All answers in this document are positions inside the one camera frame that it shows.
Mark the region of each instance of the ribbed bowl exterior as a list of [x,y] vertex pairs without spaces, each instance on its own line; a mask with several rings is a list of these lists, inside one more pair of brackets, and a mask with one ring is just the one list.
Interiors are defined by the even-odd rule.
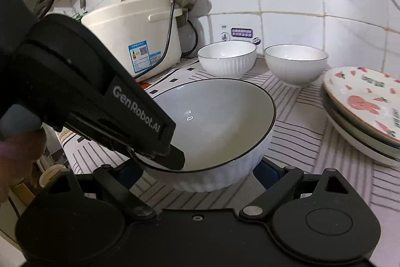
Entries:
[[267,153],[274,129],[255,148],[242,157],[217,168],[200,172],[173,173],[159,171],[149,166],[139,165],[154,179],[171,185],[175,189],[188,192],[209,192],[230,186],[246,177],[260,163]]
[[203,68],[215,77],[240,78],[247,73],[255,64],[257,52],[232,57],[232,58],[202,58],[199,57]]
[[265,60],[271,72],[282,82],[290,86],[303,88],[318,79],[327,66],[328,59],[287,60],[265,54]]

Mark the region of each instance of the human hand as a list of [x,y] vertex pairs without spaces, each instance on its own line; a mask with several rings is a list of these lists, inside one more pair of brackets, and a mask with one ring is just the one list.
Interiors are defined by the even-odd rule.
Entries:
[[29,175],[32,163],[41,158],[46,148],[43,129],[18,134],[0,142],[0,203],[9,197],[9,184]]

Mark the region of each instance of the qr code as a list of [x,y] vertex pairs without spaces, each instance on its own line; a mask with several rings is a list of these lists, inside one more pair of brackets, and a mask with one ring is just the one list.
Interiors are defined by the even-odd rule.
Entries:
[[139,50],[141,55],[145,55],[148,53],[147,47],[141,47],[139,48]]

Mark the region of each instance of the plate with strawberry pattern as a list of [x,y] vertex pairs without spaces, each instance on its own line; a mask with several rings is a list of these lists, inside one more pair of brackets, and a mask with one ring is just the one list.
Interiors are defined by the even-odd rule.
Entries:
[[326,72],[323,84],[357,128],[400,146],[400,80],[369,68],[340,67]]

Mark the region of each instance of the countertop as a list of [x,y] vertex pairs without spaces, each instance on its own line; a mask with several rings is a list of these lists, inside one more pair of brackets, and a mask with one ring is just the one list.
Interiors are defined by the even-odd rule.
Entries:
[[[195,62],[173,69],[153,82],[146,91],[155,96],[178,85],[213,78]],[[371,262],[381,267],[400,266],[400,169],[375,163],[347,143],[327,121],[319,96],[322,77],[309,87],[291,88],[257,59],[253,69],[241,79],[261,86],[270,93],[277,107],[273,140],[265,154],[279,166],[293,165],[306,173],[322,173],[327,167],[339,170],[381,224],[381,239]],[[113,166],[127,158],[108,151],[75,134],[63,138],[65,154],[76,174],[92,172],[103,163]],[[263,191],[250,174],[225,189],[187,193],[163,185],[146,173],[131,191],[157,211],[162,208],[208,209],[231,207],[238,211]]]

